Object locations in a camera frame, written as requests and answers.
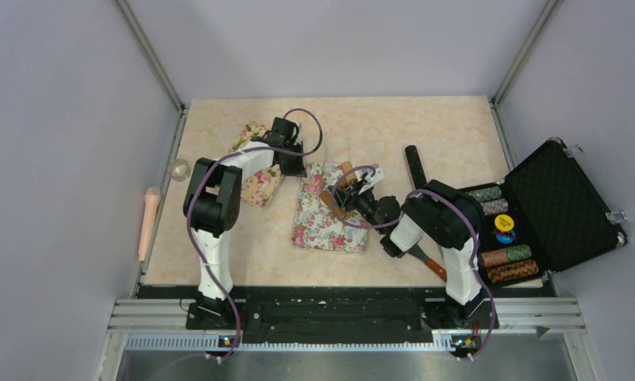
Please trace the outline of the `wooden double-ended rolling pin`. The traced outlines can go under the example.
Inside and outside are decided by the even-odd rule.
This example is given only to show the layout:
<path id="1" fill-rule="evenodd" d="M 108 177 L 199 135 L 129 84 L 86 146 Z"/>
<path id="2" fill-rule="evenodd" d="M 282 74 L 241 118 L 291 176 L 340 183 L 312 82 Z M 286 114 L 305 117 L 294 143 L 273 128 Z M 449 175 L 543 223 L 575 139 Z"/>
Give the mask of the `wooden double-ended rolling pin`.
<path id="1" fill-rule="evenodd" d="M 358 183 L 357 174 L 352 171 L 334 185 L 325 186 L 320 193 L 322 203 L 328 207 L 336 217 L 345 217 L 346 206 L 351 198 L 352 188 Z"/>

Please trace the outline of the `open black poker chip case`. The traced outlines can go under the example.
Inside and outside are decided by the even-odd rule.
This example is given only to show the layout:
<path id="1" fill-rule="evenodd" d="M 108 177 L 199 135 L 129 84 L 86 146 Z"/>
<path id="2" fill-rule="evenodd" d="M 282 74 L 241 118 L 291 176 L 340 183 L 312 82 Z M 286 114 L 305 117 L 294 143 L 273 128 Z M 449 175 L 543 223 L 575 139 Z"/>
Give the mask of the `open black poker chip case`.
<path id="1" fill-rule="evenodd" d="M 500 288 L 568 270 L 623 247 L 625 230 L 558 137 L 503 179 L 465 187 L 485 214 L 476 263 Z"/>

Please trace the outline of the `black ridged rolling stick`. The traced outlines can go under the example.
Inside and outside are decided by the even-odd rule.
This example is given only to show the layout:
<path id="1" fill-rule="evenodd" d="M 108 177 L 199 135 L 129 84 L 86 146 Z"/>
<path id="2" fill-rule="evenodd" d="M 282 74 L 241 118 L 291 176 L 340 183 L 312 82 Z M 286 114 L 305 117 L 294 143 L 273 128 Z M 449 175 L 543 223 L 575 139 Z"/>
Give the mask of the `black ridged rolling stick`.
<path id="1" fill-rule="evenodd" d="M 415 189 L 423 188 L 428 180 L 422 165 L 418 147 L 416 145 L 407 145 L 404 149 L 407 167 Z"/>

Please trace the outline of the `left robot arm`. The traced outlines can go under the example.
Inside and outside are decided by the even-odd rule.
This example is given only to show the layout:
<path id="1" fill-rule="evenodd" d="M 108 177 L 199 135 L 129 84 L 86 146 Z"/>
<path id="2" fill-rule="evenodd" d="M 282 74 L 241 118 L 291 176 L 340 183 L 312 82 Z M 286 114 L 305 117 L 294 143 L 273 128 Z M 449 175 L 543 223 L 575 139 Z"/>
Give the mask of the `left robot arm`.
<path id="1" fill-rule="evenodd" d="M 241 211 L 244 181 L 273 167 L 283 174 L 304 176 L 300 133 L 300 124 L 277 117 L 269 130 L 249 137 L 223 157 L 195 162 L 183 213 L 199 256 L 201 275 L 196 302 L 217 328 L 231 325 L 236 315 L 235 306 L 226 297 L 233 289 L 230 231 Z"/>

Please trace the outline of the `yellow floral cloth pad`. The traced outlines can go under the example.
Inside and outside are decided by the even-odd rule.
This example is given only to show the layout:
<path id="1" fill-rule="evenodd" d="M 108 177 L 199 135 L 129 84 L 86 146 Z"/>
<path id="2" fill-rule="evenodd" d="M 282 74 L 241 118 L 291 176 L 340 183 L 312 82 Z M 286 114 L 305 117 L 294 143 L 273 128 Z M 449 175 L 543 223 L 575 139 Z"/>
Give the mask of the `yellow floral cloth pad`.
<path id="1" fill-rule="evenodd" d="M 262 137 L 269 130 L 266 125 L 250 121 L 244 125 L 229 153 L 245 148 L 253 138 Z M 254 206 L 266 206 L 279 189 L 284 176 L 278 164 L 265 168 L 261 164 L 253 164 L 252 169 L 255 168 L 256 171 L 242 183 L 241 199 Z"/>

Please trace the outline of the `metal scraper with red handle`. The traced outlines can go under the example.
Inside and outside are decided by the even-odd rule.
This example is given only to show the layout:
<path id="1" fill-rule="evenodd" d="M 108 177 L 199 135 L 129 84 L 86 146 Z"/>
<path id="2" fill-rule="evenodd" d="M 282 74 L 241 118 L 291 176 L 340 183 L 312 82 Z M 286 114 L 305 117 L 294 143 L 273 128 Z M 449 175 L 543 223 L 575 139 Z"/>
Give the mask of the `metal scraper with red handle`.
<path id="1" fill-rule="evenodd" d="M 435 275 L 439 276 L 444 282 L 448 281 L 447 271 L 438 262 L 425 254 L 425 252 L 420 247 L 415 245 L 407 253 L 419 259 L 426 267 L 428 267 Z"/>

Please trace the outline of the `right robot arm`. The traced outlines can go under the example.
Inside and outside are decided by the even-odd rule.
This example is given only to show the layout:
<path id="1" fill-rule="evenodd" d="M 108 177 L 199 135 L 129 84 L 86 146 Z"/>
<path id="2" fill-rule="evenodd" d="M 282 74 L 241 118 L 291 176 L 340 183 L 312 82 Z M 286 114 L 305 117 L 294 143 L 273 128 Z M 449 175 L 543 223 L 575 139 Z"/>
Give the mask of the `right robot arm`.
<path id="1" fill-rule="evenodd" d="M 418 243 L 425 236 L 431 238 L 441 247 L 444 258 L 441 276 L 452 299 L 446 306 L 448 320 L 457 327 L 467 327 L 478 317 L 474 299 L 483 286 L 475 274 L 475 253 L 485 213 L 471 195 L 432 180 L 401 203 L 394 196 L 375 198 L 363 180 L 342 180 L 326 187 L 321 200 L 340 219 L 355 210 L 365 223 L 343 223 L 356 229 L 374 229 L 382 236 L 380 244 L 389 256 L 412 254 L 427 262 L 429 258 Z"/>

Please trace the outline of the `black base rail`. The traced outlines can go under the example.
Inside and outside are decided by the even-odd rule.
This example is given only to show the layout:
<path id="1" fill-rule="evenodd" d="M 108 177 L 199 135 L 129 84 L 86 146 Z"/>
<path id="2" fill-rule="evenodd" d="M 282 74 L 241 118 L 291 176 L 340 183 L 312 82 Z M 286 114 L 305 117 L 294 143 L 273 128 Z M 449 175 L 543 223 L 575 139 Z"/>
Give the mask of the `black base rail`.
<path id="1" fill-rule="evenodd" d="M 488 337 L 581 333 L 573 298 L 504 289 L 472 313 L 439 288 L 240 287 L 239 314 L 199 306 L 192 287 L 142 287 L 114 303 L 127 348 L 236 352 L 476 352 Z"/>

